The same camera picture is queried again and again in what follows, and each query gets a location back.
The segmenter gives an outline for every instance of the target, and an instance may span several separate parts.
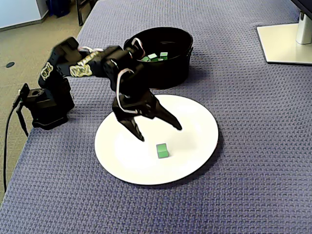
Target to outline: blue tablecloth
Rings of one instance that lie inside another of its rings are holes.
[[[99,1],[81,45],[123,45],[155,26],[193,35],[189,78],[155,93],[207,107],[220,130],[217,150],[173,184],[120,181],[94,150],[115,96],[109,81],[71,78],[76,106],[66,124],[32,130],[0,210],[0,232],[312,233],[312,67],[267,64],[256,31],[297,20],[290,0]]]

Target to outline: floor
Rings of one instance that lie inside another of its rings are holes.
[[[84,19],[89,12],[90,7],[87,5],[82,11]],[[57,19],[51,16],[40,24],[0,32],[0,201],[4,196],[2,165],[5,125],[18,90],[26,82],[31,89],[38,88],[39,72],[50,56],[51,49],[69,36],[76,37],[80,29],[76,6],[72,4],[71,12],[64,17]],[[6,68],[6,64],[12,61],[15,65]],[[22,112],[30,131],[30,112],[25,108]],[[18,117],[13,112],[7,143],[7,184],[26,139]]]

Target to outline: black cable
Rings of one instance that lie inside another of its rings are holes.
[[[6,127],[5,127],[4,154],[3,154],[3,187],[4,187],[4,192],[6,192],[6,142],[7,142],[7,138],[8,138],[10,118],[11,118],[11,115],[12,115],[15,108],[16,107],[13,106],[13,108],[9,114],[8,120],[6,121]]]
[[[26,128],[26,123],[25,123],[23,114],[21,113],[21,109],[23,108],[23,106],[24,106],[23,103],[20,102],[19,105],[18,105],[18,110],[16,111],[16,113],[18,114],[18,117],[19,117],[20,126],[21,126],[21,128],[24,130],[25,135],[28,137],[28,132],[27,132],[27,128]]]

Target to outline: monitor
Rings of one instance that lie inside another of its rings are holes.
[[[312,0],[291,0],[301,10],[299,23],[257,27],[268,63],[312,65]]]

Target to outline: white plate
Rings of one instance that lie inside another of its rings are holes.
[[[141,185],[176,181],[200,168],[216,148],[217,123],[204,106],[185,97],[156,97],[179,120],[182,131],[158,118],[138,116],[135,120],[145,138],[141,142],[116,120],[114,113],[97,130],[97,158],[121,180]],[[162,143],[167,144],[170,156],[159,159],[156,145]]]

